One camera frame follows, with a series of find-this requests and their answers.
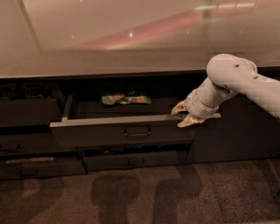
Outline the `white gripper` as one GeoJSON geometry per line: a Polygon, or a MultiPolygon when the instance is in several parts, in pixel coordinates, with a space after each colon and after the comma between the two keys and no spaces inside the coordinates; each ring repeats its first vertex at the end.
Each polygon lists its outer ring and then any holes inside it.
{"type": "Polygon", "coordinates": [[[218,110],[218,106],[209,107],[205,105],[198,97],[197,91],[192,91],[184,101],[179,102],[171,110],[172,115],[177,115],[180,112],[189,112],[178,124],[179,128],[185,128],[195,124],[205,122],[210,119],[218,110]]]}

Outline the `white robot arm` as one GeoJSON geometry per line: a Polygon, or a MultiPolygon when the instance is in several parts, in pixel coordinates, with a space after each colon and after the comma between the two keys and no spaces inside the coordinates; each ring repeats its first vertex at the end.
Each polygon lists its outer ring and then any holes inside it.
{"type": "Polygon", "coordinates": [[[179,128],[210,119],[223,102],[238,93],[280,120],[280,81],[259,74],[253,62],[218,54],[208,62],[206,74],[204,82],[172,109],[172,115],[188,112],[177,124],[179,128]]]}

